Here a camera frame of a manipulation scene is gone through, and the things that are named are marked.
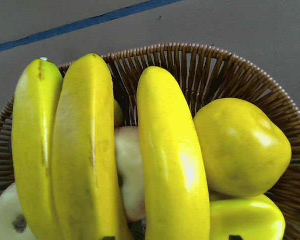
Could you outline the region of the yellow banana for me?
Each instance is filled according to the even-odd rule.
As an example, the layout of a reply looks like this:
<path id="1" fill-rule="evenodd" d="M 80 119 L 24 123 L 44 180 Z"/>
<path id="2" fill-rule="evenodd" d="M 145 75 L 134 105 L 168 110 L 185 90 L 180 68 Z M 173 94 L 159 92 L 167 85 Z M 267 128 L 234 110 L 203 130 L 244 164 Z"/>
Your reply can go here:
<path id="1" fill-rule="evenodd" d="M 52 190 L 66 240 L 130 240 L 115 159 L 114 90 L 97 54 L 67 70 L 52 143 Z"/>
<path id="2" fill-rule="evenodd" d="M 177 80 L 150 66 L 137 87 L 148 240 L 207 240 L 210 199 L 193 117 Z"/>
<path id="3" fill-rule="evenodd" d="M 14 93 L 14 178 L 27 224 L 38 240 L 63 239 L 51 180 L 52 138 L 62 85 L 56 65 L 40 58 L 25 68 Z"/>

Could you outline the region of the brown wicker basket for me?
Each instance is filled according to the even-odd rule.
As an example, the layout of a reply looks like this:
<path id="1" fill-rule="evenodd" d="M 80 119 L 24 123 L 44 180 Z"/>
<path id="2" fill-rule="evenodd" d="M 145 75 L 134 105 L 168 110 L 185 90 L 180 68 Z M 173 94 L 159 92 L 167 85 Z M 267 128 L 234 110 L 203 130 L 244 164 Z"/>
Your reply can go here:
<path id="1" fill-rule="evenodd" d="M 109 53 L 103 59 L 128 126 L 138 123 L 137 86 L 149 66 L 164 68 L 176 78 L 192 114 L 221 98 L 243 99 L 262 109 L 292 147 L 288 169 L 267 196 L 285 218 L 284 239 L 300 240 L 300 111 L 274 79 L 236 54 L 200 44 L 156 44 Z"/>

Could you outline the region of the pink apple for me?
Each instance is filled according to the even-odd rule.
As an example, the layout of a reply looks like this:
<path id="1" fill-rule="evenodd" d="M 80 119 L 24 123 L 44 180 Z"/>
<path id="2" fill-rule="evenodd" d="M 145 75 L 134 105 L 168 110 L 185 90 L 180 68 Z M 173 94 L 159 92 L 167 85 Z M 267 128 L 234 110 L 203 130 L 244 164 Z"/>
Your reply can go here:
<path id="1" fill-rule="evenodd" d="M 115 129 L 115 158 L 121 198 L 128 222 L 146 217 L 143 159 L 139 129 L 124 126 Z"/>

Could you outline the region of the yellow pear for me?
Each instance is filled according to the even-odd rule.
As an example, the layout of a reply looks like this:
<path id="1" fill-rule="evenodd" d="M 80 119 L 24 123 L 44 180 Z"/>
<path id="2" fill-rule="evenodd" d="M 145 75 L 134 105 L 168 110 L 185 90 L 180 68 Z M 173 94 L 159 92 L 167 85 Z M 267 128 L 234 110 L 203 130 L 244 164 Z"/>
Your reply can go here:
<path id="1" fill-rule="evenodd" d="M 235 197 L 270 190 L 292 160 L 283 131 L 254 104 L 238 98 L 214 100 L 194 117 L 208 187 Z"/>

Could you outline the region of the yellow starfruit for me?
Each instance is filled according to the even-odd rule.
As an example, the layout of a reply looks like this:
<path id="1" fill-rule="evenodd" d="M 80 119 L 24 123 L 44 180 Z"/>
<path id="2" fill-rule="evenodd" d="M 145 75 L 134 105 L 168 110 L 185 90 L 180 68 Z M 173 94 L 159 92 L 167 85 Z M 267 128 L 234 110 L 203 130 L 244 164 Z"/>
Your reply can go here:
<path id="1" fill-rule="evenodd" d="M 211 240 L 282 240 L 286 220 L 265 195 L 238 198 L 210 193 Z"/>

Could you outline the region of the pale apple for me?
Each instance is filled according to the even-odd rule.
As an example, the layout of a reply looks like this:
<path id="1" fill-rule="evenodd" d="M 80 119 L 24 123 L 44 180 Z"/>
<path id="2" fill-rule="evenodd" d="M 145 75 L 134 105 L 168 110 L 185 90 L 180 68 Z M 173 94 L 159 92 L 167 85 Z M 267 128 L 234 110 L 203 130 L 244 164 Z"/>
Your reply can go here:
<path id="1" fill-rule="evenodd" d="M 0 240 L 35 240 L 23 214 L 16 184 L 0 196 Z"/>

